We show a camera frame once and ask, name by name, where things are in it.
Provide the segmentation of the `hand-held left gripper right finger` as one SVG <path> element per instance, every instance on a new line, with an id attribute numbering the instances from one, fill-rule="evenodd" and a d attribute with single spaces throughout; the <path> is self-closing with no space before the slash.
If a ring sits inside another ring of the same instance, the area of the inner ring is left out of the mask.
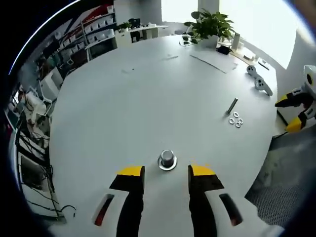
<path id="1" fill-rule="evenodd" d="M 188 165 L 189 210 L 196 237 L 265 237 L 269 225 L 246 198 L 206 166 Z"/>

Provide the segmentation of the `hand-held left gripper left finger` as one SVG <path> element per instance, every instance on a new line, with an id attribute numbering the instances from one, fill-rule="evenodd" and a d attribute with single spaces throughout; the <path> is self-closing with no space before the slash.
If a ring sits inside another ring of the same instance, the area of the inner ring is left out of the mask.
<path id="1" fill-rule="evenodd" d="M 129 166 L 117 172 L 106 189 L 81 206 L 82 237 L 137 237 L 145 191 L 145 167 Z"/>

